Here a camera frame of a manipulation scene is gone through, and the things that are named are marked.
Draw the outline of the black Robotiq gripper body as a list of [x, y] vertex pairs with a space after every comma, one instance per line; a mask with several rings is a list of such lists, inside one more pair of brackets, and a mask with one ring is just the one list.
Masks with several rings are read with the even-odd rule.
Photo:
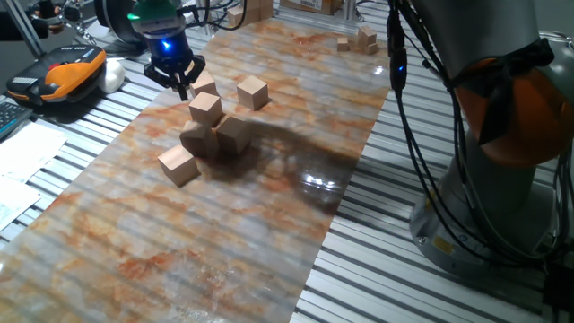
[[166, 74], [185, 71], [193, 57], [184, 31], [149, 39], [149, 49], [152, 64]]

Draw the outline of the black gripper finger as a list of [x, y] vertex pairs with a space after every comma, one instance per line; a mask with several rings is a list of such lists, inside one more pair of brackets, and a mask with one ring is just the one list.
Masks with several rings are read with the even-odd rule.
[[188, 99], [187, 89], [177, 76], [161, 74], [152, 64], [144, 66], [143, 74], [164, 88], [171, 88], [177, 92], [182, 101]]
[[179, 85], [178, 94], [180, 99], [187, 100], [187, 90], [192, 83], [195, 83], [199, 75], [204, 71], [205, 60], [201, 55], [193, 55], [187, 67], [178, 74]]

